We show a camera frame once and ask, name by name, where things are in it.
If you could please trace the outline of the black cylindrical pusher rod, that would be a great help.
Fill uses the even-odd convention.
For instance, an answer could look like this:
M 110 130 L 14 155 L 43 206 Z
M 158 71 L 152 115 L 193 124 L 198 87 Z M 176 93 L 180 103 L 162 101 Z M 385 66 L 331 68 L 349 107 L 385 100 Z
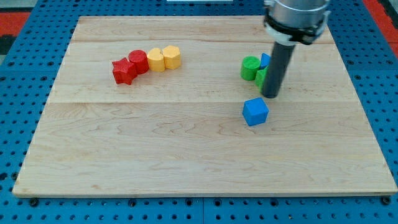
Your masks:
M 261 93 L 266 98 L 275 98 L 279 94 L 295 45 L 274 43 L 271 60 L 262 84 Z

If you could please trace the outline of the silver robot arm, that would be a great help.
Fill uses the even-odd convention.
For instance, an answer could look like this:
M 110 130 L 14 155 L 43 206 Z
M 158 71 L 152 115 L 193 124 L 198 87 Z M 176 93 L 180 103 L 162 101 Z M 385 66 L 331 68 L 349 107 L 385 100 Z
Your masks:
M 311 45 L 326 28 L 329 0 L 264 1 L 264 27 L 274 39 L 271 60 L 261 85 L 266 98 L 275 98 L 297 44 Z

